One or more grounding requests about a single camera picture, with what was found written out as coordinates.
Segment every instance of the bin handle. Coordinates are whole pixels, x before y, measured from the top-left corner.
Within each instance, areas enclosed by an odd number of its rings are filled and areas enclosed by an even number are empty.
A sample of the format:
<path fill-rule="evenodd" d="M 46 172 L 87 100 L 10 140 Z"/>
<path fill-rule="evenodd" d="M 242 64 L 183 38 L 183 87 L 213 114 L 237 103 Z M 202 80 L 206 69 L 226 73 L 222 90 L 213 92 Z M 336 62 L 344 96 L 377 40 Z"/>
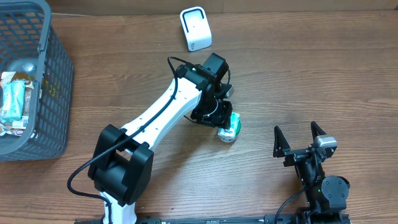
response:
<path fill-rule="evenodd" d="M 47 46 L 47 39 L 49 37 L 50 25 L 51 25 L 51 8 L 49 4 L 44 0 L 11 0 L 8 1 L 7 3 L 34 3 L 43 9 L 44 22 L 42 28 L 42 35 L 40 36 L 40 42 L 39 45 L 37 46 L 37 51 L 39 53 L 45 51 L 45 48 Z"/>

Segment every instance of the tabletop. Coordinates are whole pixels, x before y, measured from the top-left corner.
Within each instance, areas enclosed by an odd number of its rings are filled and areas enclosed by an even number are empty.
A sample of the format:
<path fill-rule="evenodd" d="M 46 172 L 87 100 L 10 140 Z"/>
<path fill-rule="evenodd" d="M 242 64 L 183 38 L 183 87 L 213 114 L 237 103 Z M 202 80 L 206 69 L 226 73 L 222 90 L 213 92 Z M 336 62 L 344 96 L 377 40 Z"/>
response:
<path fill-rule="evenodd" d="M 348 179 L 353 223 L 396 223 L 398 214 L 398 12 L 209 14 L 213 45 L 188 52 L 178 15 L 55 17 L 75 67 L 66 153 L 0 163 L 0 223 L 99 219 L 100 200 L 67 190 L 108 124 L 143 113 L 172 81 L 168 56 L 203 63 L 215 52 L 231 69 L 233 144 L 217 129 L 181 119 L 158 146 L 140 217 L 260 217 L 301 189 L 293 167 L 272 157 L 274 126 L 293 149 L 316 121 L 338 140 L 326 175 Z M 97 194 L 86 170 L 77 190 Z M 305 205 L 304 197 L 283 213 Z"/>

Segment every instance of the gray plastic bin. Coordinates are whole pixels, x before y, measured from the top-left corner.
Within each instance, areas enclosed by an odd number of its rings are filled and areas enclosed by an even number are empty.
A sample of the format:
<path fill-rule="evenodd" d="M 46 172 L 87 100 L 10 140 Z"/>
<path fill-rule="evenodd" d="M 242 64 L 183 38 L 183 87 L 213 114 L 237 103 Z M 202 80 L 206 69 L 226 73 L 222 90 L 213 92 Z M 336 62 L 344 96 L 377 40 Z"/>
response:
<path fill-rule="evenodd" d="M 50 159 L 65 152 L 73 87 L 73 65 L 52 29 L 50 6 L 41 0 L 1 0 L 0 73 L 23 71 L 26 62 L 36 65 L 29 122 L 22 136 L 0 136 L 0 161 Z"/>

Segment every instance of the wooden surface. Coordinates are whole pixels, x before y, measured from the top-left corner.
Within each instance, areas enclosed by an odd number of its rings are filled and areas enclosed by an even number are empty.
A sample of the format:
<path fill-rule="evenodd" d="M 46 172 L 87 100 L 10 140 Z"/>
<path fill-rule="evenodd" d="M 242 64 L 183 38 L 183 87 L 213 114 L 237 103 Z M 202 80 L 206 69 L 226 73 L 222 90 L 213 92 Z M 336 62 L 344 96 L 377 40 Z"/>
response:
<path fill-rule="evenodd" d="M 179 14 L 201 6 L 207 13 L 392 10 L 398 0 L 47 0 L 53 12 L 82 15 Z"/>
<path fill-rule="evenodd" d="M 183 119 L 157 148 L 141 216 L 258 217 L 300 189 L 293 167 L 272 157 L 279 125 L 294 149 L 315 120 L 339 141 L 323 168 L 351 182 L 353 223 L 398 219 L 398 12 L 296 12 L 208 16 L 213 45 L 188 53 L 179 18 L 55 19 L 75 65 L 70 140 L 63 157 L 0 164 L 0 223 L 61 224 L 100 218 L 100 200 L 66 188 L 100 131 L 139 116 L 172 81 L 169 55 L 203 63 L 212 52 L 232 71 L 241 113 L 234 144 Z M 86 171 L 73 186 L 96 193 Z M 302 197 L 284 213 L 304 205 Z"/>

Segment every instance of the wooden table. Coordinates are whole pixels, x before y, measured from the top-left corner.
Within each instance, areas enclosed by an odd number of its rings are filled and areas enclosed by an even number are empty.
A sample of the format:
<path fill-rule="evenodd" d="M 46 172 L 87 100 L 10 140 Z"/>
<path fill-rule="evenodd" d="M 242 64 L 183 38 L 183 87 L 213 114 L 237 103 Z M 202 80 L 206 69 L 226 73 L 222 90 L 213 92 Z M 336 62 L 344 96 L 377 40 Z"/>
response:
<path fill-rule="evenodd" d="M 327 175 L 351 182 L 353 223 L 398 219 L 398 12 L 213 14 L 213 45 L 188 53 L 178 15 L 55 18 L 75 66 L 64 156 L 0 164 L 0 223 L 72 223 L 102 216 L 100 200 L 66 188 L 93 154 L 100 131 L 136 118 L 172 80 L 169 55 L 203 63 L 212 52 L 232 71 L 242 130 L 183 119 L 156 150 L 142 217 L 254 217 L 275 213 L 300 188 L 293 167 L 272 157 L 274 126 L 294 149 L 312 142 L 310 122 L 339 141 Z M 97 193 L 86 172 L 73 186 Z M 304 197 L 284 213 L 304 205 Z"/>

